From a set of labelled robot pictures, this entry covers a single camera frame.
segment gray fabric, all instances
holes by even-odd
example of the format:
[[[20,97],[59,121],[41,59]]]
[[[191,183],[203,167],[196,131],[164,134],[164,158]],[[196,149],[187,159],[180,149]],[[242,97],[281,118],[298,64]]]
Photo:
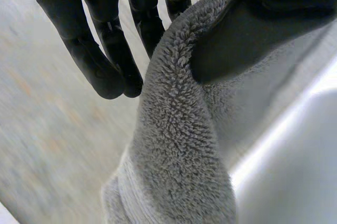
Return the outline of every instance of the gray fabric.
[[[157,46],[134,139],[103,189],[108,223],[235,223],[226,172],[233,149],[244,139],[251,144],[332,57],[320,55],[309,74],[298,71],[314,62],[308,57],[317,58],[330,25],[290,41],[234,79],[198,85],[188,64],[191,50],[228,1],[199,1]]]

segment plush fabric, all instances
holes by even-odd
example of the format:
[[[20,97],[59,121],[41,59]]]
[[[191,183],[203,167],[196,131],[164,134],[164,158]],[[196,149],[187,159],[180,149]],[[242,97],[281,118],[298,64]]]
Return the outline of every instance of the plush fabric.
[[[227,173],[237,160],[234,150],[251,145],[332,57],[329,48],[328,56],[316,51],[327,26],[288,42],[240,76],[197,84],[191,50],[228,1],[199,1],[157,46],[134,139],[103,189],[108,223],[235,223]]]

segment gray floor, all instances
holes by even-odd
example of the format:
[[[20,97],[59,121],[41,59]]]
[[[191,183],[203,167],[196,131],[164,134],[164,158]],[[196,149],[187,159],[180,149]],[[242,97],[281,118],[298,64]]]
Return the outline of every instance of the gray floor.
[[[144,75],[127,0],[120,13]],[[0,0],[0,19],[0,201],[22,224],[101,223],[100,187],[132,139],[138,99],[100,98],[35,0]]]

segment towel fold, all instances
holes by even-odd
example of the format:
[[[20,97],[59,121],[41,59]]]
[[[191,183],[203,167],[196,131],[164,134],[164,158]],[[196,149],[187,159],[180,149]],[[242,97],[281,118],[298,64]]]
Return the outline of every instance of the towel fold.
[[[312,49],[313,41],[319,48],[328,33],[324,27],[231,80],[199,85],[191,75],[191,51],[229,1],[199,1],[157,46],[134,139],[103,188],[108,223],[235,223],[226,169],[236,160],[233,149],[252,144],[331,58],[320,56],[318,64]]]

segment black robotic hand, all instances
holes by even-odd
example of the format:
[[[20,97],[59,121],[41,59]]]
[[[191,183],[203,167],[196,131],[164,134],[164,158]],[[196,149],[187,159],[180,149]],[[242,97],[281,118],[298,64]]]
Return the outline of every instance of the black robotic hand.
[[[118,0],[85,0],[102,42],[95,42],[81,0],[37,0],[56,27],[73,60],[97,93],[113,99],[124,93],[136,97],[143,80],[124,37],[118,17]],[[129,0],[137,31],[151,58],[164,33],[158,0]],[[191,0],[166,0],[171,20],[185,11]]]

